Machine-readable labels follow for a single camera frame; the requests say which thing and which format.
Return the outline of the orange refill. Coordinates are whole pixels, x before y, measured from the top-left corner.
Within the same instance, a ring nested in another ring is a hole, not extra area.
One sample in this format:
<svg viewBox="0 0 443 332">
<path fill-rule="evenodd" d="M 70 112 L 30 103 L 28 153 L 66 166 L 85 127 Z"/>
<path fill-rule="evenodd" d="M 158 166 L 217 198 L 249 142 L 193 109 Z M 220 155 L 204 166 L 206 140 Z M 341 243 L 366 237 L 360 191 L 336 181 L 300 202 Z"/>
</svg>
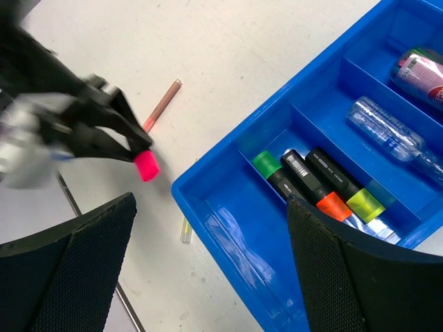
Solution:
<svg viewBox="0 0 443 332">
<path fill-rule="evenodd" d="M 169 103 L 172 101 L 172 99 L 177 94 L 179 89 L 182 87 L 182 84 L 183 84 L 182 81 L 179 79 L 175 80 L 172 83 L 172 85 L 166 91 L 165 95 L 161 98 L 159 103 L 156 105 L 154 110 L 151 112 L 148 119 L 145 121 L 143 128 L 146 132 L 149 132 L 152 129 L 152 127 L 155 125 L 158 118 L 165 111 L 166 107 L 169 105 Z"/>
</svg>

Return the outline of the pink patterned tube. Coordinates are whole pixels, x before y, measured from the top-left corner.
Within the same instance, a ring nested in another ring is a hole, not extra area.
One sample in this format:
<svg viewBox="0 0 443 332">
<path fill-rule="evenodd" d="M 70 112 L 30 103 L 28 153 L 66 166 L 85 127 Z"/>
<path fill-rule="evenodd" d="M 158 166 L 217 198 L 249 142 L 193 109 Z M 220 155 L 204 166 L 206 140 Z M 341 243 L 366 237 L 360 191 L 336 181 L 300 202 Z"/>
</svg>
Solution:
<svg viewBox="0 0 443 332">
<path fill-rule="evenodd" d="M 441 54 L 429 48 L 412 48 L 393 64 L 390 79 L 402 91 L 442 111 Z"/>
</svg>

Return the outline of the orange highlighter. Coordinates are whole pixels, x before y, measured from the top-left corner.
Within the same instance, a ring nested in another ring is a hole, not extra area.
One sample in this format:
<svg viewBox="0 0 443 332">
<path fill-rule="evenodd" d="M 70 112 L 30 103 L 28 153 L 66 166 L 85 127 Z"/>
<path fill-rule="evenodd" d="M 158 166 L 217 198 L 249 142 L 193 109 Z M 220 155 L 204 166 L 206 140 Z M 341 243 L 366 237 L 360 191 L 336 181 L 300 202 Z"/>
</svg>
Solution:
<svg viewBox="0 0 443 332">
<path fill-rule="evenodd" d="M 286 151 L 280 162 L 294 185 L 321 212 L 340 222 L 352 215 L 337 193 L 308 168 L 305 159 L 295 149 Z"/>
</svg>

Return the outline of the pink highlighter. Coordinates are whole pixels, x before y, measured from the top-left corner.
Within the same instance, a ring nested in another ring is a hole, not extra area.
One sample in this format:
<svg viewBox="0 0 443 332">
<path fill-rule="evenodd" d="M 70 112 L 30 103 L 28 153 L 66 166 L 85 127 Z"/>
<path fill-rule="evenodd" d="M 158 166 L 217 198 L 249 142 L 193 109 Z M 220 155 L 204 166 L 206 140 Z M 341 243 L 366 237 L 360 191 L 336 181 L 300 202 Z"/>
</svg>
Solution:
<svg viewBox="0 0 443 332">
<path fill-rule="evenodd" d="M 156 178 L 161 168 L 156 160 L 154 153 L 150 150 L 141 152 L 134 159 L 134 164 L 143 182 L 149 182 Z"/>
</svg>

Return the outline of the green highlighter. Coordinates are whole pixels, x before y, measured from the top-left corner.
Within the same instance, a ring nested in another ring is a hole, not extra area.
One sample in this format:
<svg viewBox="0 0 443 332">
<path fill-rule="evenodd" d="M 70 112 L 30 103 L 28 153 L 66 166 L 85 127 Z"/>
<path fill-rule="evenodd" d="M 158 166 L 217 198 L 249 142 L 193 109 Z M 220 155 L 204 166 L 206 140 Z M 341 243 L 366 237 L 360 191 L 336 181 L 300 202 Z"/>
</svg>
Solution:
<svg viewBox="0 0 443 332">
<path fill-rule="evenodd" d="M 282 165 L 267 150 L 258 154 L 252 164 L 282 199 L 288 201 L 292 196 L 304 200 L 302 193 L 292 183 Z"/>
</svg>

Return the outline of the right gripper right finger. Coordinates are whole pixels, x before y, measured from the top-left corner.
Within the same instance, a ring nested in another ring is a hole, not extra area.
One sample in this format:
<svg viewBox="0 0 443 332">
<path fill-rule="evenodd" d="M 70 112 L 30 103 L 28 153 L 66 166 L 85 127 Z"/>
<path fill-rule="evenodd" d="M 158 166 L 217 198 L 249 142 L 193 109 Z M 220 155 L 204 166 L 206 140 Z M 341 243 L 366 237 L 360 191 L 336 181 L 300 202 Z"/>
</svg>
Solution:
<svg viewBox="0 0 443 332">
<path fill-rule="evenodd" d="M 302 199 L 287 201 L 310 331 L 441 331 L 442 257 L 356 230 Z"/>
</svg>

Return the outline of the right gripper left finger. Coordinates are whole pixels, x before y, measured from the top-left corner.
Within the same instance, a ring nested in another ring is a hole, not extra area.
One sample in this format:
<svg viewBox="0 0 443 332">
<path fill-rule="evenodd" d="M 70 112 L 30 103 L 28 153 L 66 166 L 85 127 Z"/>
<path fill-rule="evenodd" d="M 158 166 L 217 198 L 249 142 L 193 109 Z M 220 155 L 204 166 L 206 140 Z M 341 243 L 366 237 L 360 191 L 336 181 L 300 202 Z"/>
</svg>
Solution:
<svg viewBox="0 0 443 332">
<path fill-rule="evenodd" d="M 1 244 L 1 330 L 103 331 L 136 212 L 128 192 Z"/>
</svg>

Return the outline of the clear spray bottle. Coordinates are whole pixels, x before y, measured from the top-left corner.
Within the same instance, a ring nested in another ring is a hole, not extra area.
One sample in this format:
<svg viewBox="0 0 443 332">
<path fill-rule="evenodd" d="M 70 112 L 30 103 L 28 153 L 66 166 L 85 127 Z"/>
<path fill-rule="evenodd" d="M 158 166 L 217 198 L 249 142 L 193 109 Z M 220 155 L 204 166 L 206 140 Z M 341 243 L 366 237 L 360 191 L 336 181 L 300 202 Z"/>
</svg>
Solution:
<svg viewBox="0 0 443 332">
<path fill-rule="evenodd" d="M 429 149 L 419 134 L 373 100 L 366 96 L 355 100 L 347 119 L 365 139 L 379 146 L 385 154 L 442 185 L 442 157 Z"/>
</svg>

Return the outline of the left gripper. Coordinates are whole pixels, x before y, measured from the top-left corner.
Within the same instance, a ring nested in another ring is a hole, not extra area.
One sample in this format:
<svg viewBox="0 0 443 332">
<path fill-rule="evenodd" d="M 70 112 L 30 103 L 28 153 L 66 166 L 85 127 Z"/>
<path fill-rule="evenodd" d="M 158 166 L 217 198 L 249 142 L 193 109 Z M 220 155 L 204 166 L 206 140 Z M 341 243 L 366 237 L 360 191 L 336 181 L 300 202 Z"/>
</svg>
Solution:
<svg viewBox="0 0 443 332">
<path fill-rule="evenodd" d="M 139 124 L 123 91 L 109 93 L 109 107 L 98 103 L 101 78 L 84 81 L 75 76 L 47 49 L 31 37 L 20 23 L 27 1 L 1 2 L 1 112 L 22 93 L 61 93 L 73 102 L 59 116 L 39 117 L 43 142 L 60 142 L 76 158 L 108 158 L 133 162 L 134 154 L 89 120 L 106 127 L 112 108 L 129 127 L 119 124 L 131 149 L 150 149 L 153 140 Z"/>
</svg>

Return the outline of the yellow highlighter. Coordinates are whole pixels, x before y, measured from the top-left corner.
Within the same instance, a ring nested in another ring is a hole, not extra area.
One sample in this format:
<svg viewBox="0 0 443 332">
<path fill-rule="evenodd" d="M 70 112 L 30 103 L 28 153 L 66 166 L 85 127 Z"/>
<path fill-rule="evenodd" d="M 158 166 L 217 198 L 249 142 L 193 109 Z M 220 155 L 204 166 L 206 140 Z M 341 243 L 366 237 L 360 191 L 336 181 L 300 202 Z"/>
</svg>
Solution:
<svg viewBox="0 0 443 332">
<path fill-rule="evenodd" d="M 312 149 L 305 156 L 305 162 L 365 223 L 385 212 L 385 207 L 322 148 Z"/>
</svg>

